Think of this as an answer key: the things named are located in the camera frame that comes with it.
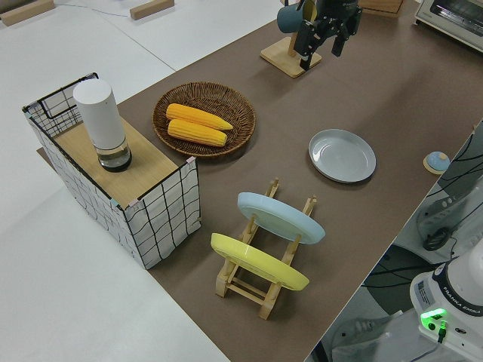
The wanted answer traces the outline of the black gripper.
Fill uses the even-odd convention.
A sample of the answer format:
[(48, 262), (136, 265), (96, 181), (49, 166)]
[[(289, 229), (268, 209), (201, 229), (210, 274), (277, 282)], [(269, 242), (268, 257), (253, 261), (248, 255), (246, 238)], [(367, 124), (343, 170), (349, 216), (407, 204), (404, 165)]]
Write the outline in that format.
[(318, 48), (317, 35), (322, 38), (336, 36), (331, 52), (339, 57), (349, 37), (357, 33), (361, 21), (362, 8), (357, 1), (317, 1), (315, 6), (315, 21), (302, 21), (294, 44), (303, 70), (309, 70), (312, 56)]

